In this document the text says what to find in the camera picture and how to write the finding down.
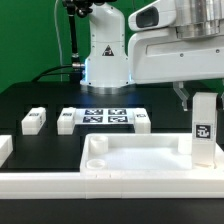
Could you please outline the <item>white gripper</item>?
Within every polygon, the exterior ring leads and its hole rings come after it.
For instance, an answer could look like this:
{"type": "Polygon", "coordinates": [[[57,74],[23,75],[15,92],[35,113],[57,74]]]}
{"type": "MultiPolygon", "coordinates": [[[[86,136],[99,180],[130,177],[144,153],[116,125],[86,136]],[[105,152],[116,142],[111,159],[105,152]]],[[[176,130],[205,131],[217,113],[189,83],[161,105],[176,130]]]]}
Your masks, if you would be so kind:
{"type": "Polygon", "coordinates": [[[128,23],[132,78],[174,82],[184,111],[189,93],[182,81],[224,78],[224,0],[155,0],[128,23]]]}

